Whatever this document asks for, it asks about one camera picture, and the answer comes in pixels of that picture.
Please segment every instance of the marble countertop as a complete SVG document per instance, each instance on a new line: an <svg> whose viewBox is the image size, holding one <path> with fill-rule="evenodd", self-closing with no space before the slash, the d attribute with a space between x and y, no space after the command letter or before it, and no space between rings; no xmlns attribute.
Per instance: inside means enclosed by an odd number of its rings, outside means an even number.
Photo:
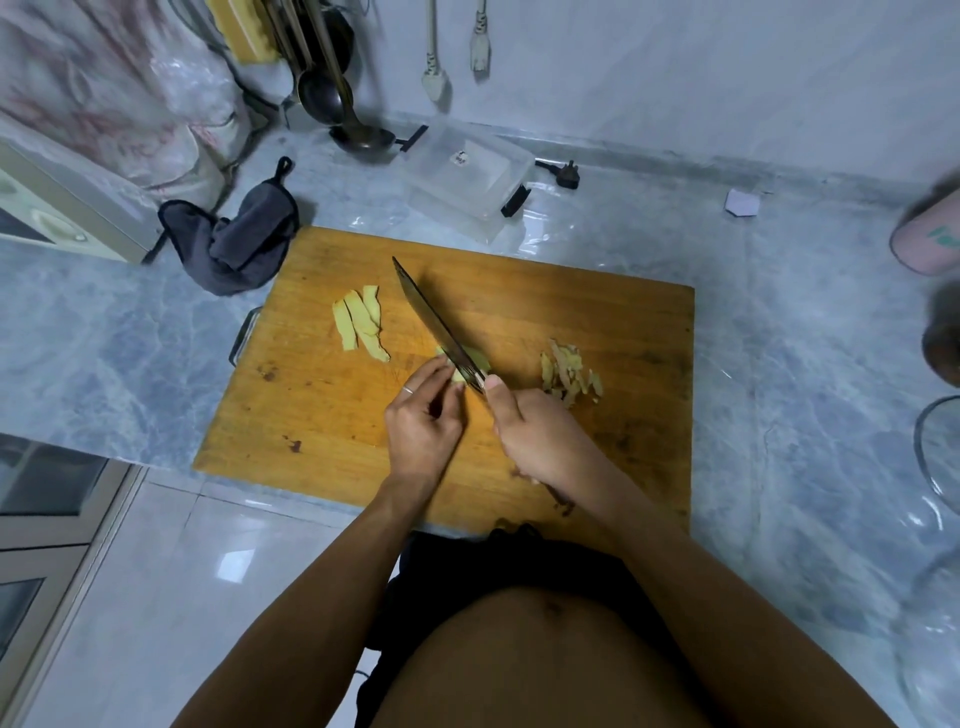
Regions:
<svg viewBox="0 0 960 728"><path fill-rule="evenodd" d="M692 534L910 723L891 624L957 548L960 518L912 451L917 414L949 389L920 351L935 283L887 248L903 200L669 157L584 163L575 192L538 170L522 240L488 247L411 210L388 169L324 134L271 131L225 215L283 154L314 225L693 286ZM723 211L732 184L762 193L757 218ZM268 292L208 295L169 246L132 266L3 244L0 281L0 431L182 471Z"/></svg>

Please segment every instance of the small paper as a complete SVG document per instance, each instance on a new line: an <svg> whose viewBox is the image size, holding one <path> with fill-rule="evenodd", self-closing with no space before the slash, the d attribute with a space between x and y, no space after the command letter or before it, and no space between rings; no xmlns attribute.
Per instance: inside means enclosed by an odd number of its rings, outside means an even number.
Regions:
<svg viewBox="0 0 960 728"><path fill-rule="evenodd" d="M756 217L760 212L760 198L738 189L731 189L727 193L724 209L736 217Z"/></svg>

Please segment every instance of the pink container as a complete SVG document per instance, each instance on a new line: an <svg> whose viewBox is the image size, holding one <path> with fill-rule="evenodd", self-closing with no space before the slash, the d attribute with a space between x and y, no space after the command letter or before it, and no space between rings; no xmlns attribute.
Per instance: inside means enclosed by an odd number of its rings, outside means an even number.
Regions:
<svg viewBox="0 0 960 728"><path fill-rule="evenodd" d="M890 250L907 268L925 276L960 264L960 190L895 231Z"/></svg>

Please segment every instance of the knife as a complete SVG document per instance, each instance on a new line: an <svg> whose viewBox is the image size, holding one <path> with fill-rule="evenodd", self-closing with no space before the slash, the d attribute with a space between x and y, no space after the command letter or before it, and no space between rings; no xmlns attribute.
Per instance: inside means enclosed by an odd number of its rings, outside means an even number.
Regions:
<svg viewBox="0 0 960 728"><path fill-rule="evenodd" d="M440 348L444 350L446 356L453 362L453 366L460 372L464 381L477 392L483 394L483 372L470 358L470 355L464 351L444 320L440 318L434 307L423 296L417 284L410 278L410 274L403 270L403 266L396 258L394 258L394 268L396 268L396 275L400 279L400 287L403 289L403 295L407 298L407 303L413 307L420 320L430 329L430 333L440 344Z"/></svg>

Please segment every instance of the gray towel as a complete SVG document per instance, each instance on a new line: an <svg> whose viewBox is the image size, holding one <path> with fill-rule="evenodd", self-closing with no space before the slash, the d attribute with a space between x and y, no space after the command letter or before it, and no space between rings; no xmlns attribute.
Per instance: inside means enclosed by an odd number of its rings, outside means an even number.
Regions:
<svg viewBox="0 0 960 728"><path fill-rule="evenodd" d="M219 220L185 200L160 206L160 224L187 274L217 296L259 288L276 275L300 228L297 202L283 186L293 169L281 157L276 173L254 187L233 220Z"/></svg>

